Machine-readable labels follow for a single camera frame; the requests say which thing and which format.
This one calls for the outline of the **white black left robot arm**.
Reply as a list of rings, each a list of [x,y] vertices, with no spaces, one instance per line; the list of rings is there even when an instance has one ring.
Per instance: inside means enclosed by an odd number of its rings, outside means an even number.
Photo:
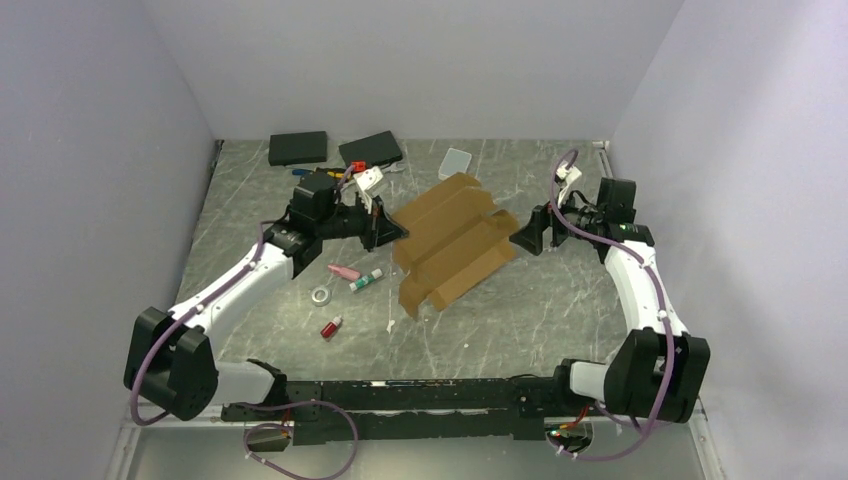
[[[263,221],[258,238],[225,274],[168,309],[150,307],[135,320],[124,385],[139,426],[172,415],[197,417],[210,405],[246,403],[264,420],[287,406],[286,376],[266,362],[219,362],[216,357],[236,323],[263,297],[301,274],[329,240],[356,238],[371,252],[407,237],[380,197],[383,171],[347,170],[335,179],[303,176],[283,216]]]

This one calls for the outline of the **brown cardboard paper box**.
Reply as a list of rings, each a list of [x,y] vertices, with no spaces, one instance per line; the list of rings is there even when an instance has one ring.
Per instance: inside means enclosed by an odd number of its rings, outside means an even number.
[[[444,310],[516,256],[509,237],[519,229],[517,219],[465,173],[441,181],[392,218],[408,231],[394,242],[392,260],[405,273],[398,301],[412,318],[425,301]]]

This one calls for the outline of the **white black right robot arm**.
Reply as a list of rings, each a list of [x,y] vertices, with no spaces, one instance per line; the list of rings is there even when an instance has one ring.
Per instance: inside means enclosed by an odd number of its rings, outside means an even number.
[[[676,313],[656,262],[655,240],[646,225],[635,221],[636,185],[604,178],[591,202],[556,179],[550,199],[536,206],[528,223],[511,235],[513,244],[538,256],[543,235],[551,244],[568,238],[585,240],[616,288],[627,335],[611,361],[565,360],[551,388],[557,411],[574,415],[588,402],[611,414],[669,423],[687,422],[710,360],[708,342],[691,335]]]

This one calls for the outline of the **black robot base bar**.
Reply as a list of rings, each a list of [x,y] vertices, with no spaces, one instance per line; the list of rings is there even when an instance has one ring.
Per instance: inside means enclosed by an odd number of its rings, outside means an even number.
[[[508,437],[541,440],[590,399],[558,376],[390,381],[288,381],[259,406],[231,404],[229,423],[287,419],[297,446],[331,441]]]

